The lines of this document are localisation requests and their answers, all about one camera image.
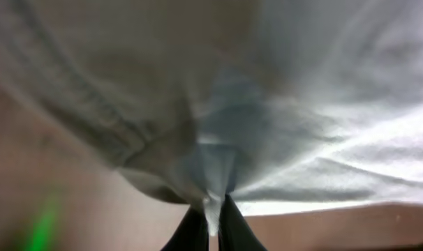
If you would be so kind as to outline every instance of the gray fabric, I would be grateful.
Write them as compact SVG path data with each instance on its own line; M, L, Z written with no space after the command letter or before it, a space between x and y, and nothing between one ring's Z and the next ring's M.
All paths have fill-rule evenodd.
M423 0L0 0L0 81L210 222L423 204Z

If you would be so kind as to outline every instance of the green object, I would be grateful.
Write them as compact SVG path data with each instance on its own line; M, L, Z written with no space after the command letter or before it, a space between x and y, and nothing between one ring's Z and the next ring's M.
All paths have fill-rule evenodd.
M25 251L47 251L53 237L57 219L58 203L56 196L51 196L45 204L43 213L38 218L27 243Z

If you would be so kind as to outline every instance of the garment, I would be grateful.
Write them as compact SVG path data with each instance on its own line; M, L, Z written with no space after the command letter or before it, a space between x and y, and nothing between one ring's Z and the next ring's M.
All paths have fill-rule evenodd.
M423 204L423 0L0 0L0 82L209 223Z

